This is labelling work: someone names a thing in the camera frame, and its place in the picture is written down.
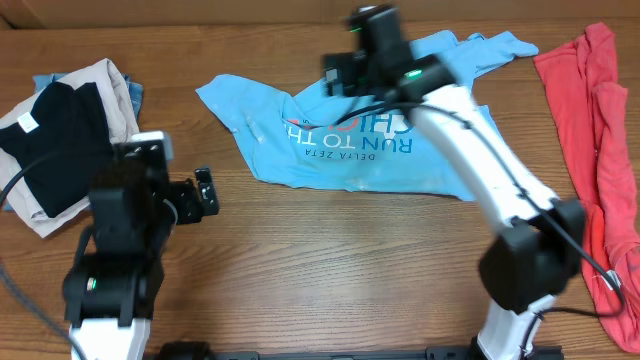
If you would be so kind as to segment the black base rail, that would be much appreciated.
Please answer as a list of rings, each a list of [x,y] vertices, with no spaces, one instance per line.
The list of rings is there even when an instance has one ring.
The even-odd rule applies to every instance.
[[[206,342],[165,343],[155,354],[143,360],[480,360],[484,354],[475,344],[469,346],[432,346],[425,350],[320,352],[260,354],[255,351],[214,352]]]

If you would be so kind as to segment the light blue printed t-shirt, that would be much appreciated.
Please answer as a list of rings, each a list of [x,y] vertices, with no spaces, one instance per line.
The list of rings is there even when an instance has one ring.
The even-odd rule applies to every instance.
[[[231,132],[259,181],[473,198],[448,160],[399,112],[338,121],[349,109],[372,104],[369,96],[328,96],[322,81],[292,96],[230,74],[216,76],[196,92]]]

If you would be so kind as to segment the red t-shirt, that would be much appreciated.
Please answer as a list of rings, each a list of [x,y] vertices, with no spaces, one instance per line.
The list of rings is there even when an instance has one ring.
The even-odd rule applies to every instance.
[[[601,324],[624,351],[639,350],[639,234],[636,180],[626,142],[628,91],[619,83],[614,33],[603,23],[534,59],[565,163],[587,214],[585,251],[625,295]]]

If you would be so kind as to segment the folded blue jeans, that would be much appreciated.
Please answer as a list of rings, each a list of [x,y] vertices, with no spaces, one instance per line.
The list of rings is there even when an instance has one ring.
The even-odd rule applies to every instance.
[[[44,75],[34,75],[33,78],[33,82],[35,84],[34,87],[34,93],[37,94],[40,91],[42,91],[43,89],[45,89],[49,84],[56,82],[56,81],[60,81],[62,78],[64,78],[65,76],[67,76],[68,73],[51,73],[51,74],[44,74]],[[136,123],[138,121],[138,116],[139,116],[139,112],[140,112],[140,108],[142,105],[142,100],[143,100],[143,92],[144,92],[144,88],[141,84],[138,84],[136,82],[131,81],[130,77],[126,74],[122,75],[124,77],[124,88],[126,89],[126,91],[129,94],[129,98],[131,100],[132,103],[132,107],[133,107],[133,113],[134,113],[134,117],[136,119]],[[26,201],[27,201],[27,195],[22,194],[19,189],[17,189],[17,185],[14,188],[14,190],[11,191],[11,194],[15,194],[16,196],[21,196],[22,198],[24,198],[24,200],[19,200],[19,201],[15,201],[15,203],[19,203],[19,202],[24,202],[25,206],[26,206]],[[11,200],[9,199],[9,197],[7,197],[6,200],[6,205],[4,207],[4,210],[6,211],[15,211],[16,208],[14,208],[12,206],[13,204],[11,203]],[[43,212],[43,210],[35,210],[36,208],[32,207],[33,209],[29,210],[32,213],[40,216],[45,216],[46,214]]]

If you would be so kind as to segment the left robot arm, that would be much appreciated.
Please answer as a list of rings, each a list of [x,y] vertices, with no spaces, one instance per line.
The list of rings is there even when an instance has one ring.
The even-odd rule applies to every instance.
[[[208,167],[172,181],[160,140],[119,143],[89,187],[93,222],[63,282],[74,359],[141,359],[174,228],[220,210]]]

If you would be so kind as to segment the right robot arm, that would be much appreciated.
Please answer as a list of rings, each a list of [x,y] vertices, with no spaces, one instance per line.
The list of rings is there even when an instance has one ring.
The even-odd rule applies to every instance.
[[[561,359],[558,346],[533,343],[557,296],[582,262],[585,212],[562,201],[531,173],[488,125],[471,90],[440,55],[416,57],[395,7],[354,10],[352,53],[324,57],[331,95],[372,95],[378,109],[397,109],[450,162],[483,209],[495,240],[479,262],[491,301],[468,346],[436,346],[429,359]]]

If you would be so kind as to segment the folded black t-shirt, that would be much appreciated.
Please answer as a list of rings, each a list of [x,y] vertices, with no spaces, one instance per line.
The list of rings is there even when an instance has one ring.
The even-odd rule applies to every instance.
[[[93,176],[109,163],[109,128],[97,85],[77,89],[49,84],[36,99],[27,132],[18,123],[1,131],[1,149],[26,167],[49,153],[56,156],[30,170],[26,185],[49,218],[83,199]]]

